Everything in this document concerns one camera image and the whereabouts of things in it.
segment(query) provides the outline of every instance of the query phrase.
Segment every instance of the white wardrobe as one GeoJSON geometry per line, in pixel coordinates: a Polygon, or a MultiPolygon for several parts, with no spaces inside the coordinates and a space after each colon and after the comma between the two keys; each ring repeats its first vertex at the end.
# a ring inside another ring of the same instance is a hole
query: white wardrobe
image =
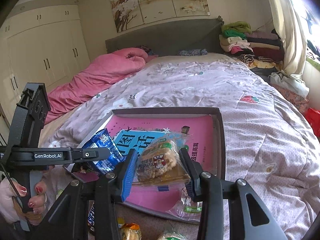
{"type": "Polygon", "coordinates": [[[77,5],[7,19],[0,28],[0,103],[9,123],[27,82],[45,83],[50,92],[89,64],[77,5]]]}

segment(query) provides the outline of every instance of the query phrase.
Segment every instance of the screw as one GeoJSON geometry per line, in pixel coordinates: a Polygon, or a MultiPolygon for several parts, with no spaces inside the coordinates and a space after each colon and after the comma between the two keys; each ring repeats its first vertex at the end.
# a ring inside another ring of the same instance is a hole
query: screw
{"type": "Polygon", "coordinates": [[[109,172],[109,173],[106,174],[106,177],[107,177],[108,179],[113,179],[115,176],[116,176],[116,175],[115,175],[113,172],[109,172]]]}
{"type": "Polygon", "coordinates": [[[206,178],[206,179],[208,179],[208,178],[211,177],[211,174],[210,174],[210,172],[204,171],[204,172],[201,173],[201,176],[206,178]]]}
{"type": "Polygon", "coordinates": [[[247,185],[247,182],[246,182],[244,179],[238,179],[238,180],[237,180],[237,183],[238,183],[240,186],[245,186],[245,185],[247,185]]]}
{"type": "Polygon", "coordinates": [[[77,180],[77,179],[74,179],[73,181],[71,181],[71,186],[78,186],[79,185],[79,180],[77,180]]]}

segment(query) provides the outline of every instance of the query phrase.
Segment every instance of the pink comforter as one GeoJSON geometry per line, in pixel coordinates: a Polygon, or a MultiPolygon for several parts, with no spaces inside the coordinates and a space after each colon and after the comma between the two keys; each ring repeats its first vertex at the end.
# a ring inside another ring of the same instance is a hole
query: pink comforter
{"type": "Polygon", "coordinates": [[[45,124],[70,112],[145,65],[148,54],[138,48],[128,48],[97,57],[70,83],[56,87],[48,94],[51,111],[45,124]]]}

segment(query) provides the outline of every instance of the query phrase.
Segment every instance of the snack package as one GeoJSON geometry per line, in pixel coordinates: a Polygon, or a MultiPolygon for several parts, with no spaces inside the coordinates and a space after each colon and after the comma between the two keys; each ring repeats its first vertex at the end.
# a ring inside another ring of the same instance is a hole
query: snack package
{"type": "MultiPolygon", "coordinates": [[[[178,134],[180,145],[184,145],[186,136],[178,134]]],[[[182,166],[177,140],[172,135],[165,135],[150,144],[139,156],[136,164],[137,181],[133,185],[165,186],[172,183],[186,183],[190,176],[182,166]]]]}
{"type": "Polygon", "coordinates": [[[98,147],[107,147],[110,151],[110,156],[106,160],[87,162],[86,165],[90,167],[90,169],[98,171],[100,174],[107,174],[113,171],[115,166],[125,159],[119,152],[107,129],[96,132],[83,146],[83,148],[98,147]]]}
{"type": "MultiPolygon", "coordinates": [[[[117,218],[118,221],[118,228],[122,228],[124,224],[124,219],[119,217],[117,218]]],[[[90,208],[89,214],[88,214],[88,231],[94,235],[94,203],[90,208]]]]}
{"type": "Polygon", "coordinates": [[[174,231],[164,231],[157,240],[187,240],[183,235],[174,231]]]}
{"type": "Polygon", "coordinates": [[[202,202],[193,202],[184,187],[181,190],[181,198],[167,212],[183,220],[195,220],[200,222],[202,202]]]}
{"type": "Polygon", "coordinates": [[[140,226],[134,223],[124,224],[120,229],[121,240],[141,240],[140,226]]]}

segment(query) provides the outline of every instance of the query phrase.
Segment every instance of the gray headboard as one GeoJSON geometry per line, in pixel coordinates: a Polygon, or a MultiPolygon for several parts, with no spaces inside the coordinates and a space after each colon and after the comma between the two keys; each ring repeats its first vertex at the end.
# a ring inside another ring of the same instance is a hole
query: gray headboard
{"type": "Polygon", "coordinates": [[[159,56],[177,55],[180,50],[207,49],[223,53],[219,43],[222,18],[188,19],[147,26],[106,40],[107,52],[145,45],[159,56]]]}

